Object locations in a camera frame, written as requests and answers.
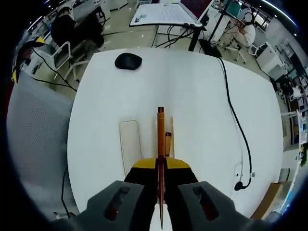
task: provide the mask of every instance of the floor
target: floor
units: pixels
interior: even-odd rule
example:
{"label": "floor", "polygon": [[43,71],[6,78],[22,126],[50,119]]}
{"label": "floor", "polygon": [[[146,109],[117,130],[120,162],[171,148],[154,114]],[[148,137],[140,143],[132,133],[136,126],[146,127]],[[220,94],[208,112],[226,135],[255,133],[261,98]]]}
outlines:
{"label": "floor", "polygon": [[[105,43],[103,45],[104,51],[121,49],[121,48],[139,48],[139,47],[152,47],[157,44],[161,44],[167,41],[167,35],[156,35],[157,26],[137,26],[137,27],[129,27],[129,23],[135,13],[135,3],[136,0],[128,0],[128,4],[122,7],[120,10],[111,11],[111,17],[107,20],[105,24],[104,30],[104,39]],[[190,38],[182,38],[177,43],[171,45],[170,49],[177,50],[188,50],[189,44],[191,42]],[[218,50],[222,54],[222,59],[236,63],[246,69],[249,69],[266,80],[270,80],[269,77],[262,72],[259,68],[254,56],[248,54],[248,52],[243,51],[245,58],[247,59],[247,63],[244,64],[243,60],[240,58],[239,61],[235,62],[234,59],[236,57],[235,51],[230,51],[224,49],[222,47],[217,46]],[[200,45],[197,43],[194,52],[199,52]],[[90,60],[91,56],[95,53],[95,49],[90,50],[86,55],[86,59]],[[82,75],[86,69],[87,65],[82,65],[77,68],[77,78],[82,79]],[[63,67],[59,70],[61,75],[64,75],[68,69],[68,65],[63,65]],[[54,73],[51,72],[44,64],[41,65],[40,69],[37,71],[36,76],[44,75],[44,78],[47,78],[49,81],[53,80]],[[74,81],[72,73],[68,76],[67,81],[74,87],[78,88],[78,83]],[[63,81],[57,77],[54,80],[54,83],[61,83]],[[50,85],[52,89],[56,92],[59,92],[69,98],[74,98],[76,93],[67,87],[63,86],[55,86]],[[278,103],[281,108],[281,112],[287,112],[287,107],[284,101],[277,95]],[[283,134],[284,134],[284,146],[290,145],[290,124],[288,120],[283,121]]]}

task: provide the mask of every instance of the black mouse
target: black mouse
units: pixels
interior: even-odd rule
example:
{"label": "black mouse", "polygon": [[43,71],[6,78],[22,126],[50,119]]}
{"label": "black mouse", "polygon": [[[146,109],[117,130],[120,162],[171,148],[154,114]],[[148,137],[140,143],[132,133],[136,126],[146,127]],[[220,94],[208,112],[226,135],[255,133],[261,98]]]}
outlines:
{"label": "black mouse", "polygon": [[131,53],[120,54],[115,60],[115,66],[119,69],[136,70],[142,63],[142,58]]}

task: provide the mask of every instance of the white table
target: white table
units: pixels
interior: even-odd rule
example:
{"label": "white table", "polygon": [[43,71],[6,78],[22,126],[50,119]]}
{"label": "white table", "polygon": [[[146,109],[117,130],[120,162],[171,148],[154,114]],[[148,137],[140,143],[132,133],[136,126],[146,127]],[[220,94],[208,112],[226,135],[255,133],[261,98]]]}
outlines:
{"label": "white table", "polygon": [[[142,57],[136,71],[114,65],[118,55]],[[154,153],[157,107],[173,116],[175,157],[186,161],[199,181],[228,196],[242,214],[253,214],[282,165],[282,121],[270,82],[225,61],[230,96],[249,142],[251,185],[234,193],[234,170],[243,153],[243,183],[249,176],[244,140],[232,117],[222,68],[214,57],[155,48],[96,53],[83,75],[68,131],[68,169],[78,209],[115,180],[124,180],[119,124],[137,120],[144,157]]]}

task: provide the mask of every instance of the computer mouse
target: computer mouse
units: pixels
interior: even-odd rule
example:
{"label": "computer mouse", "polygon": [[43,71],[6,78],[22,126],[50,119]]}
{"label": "computer mouse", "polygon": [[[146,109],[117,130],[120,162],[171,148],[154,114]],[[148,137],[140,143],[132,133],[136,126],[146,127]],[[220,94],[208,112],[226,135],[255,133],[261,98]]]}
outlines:
{"label": "computer mouse", "polygon": [[115,60],[115,66],[119,69],[136,70],[142,63],[142,58],[131,53],[120,54]]}

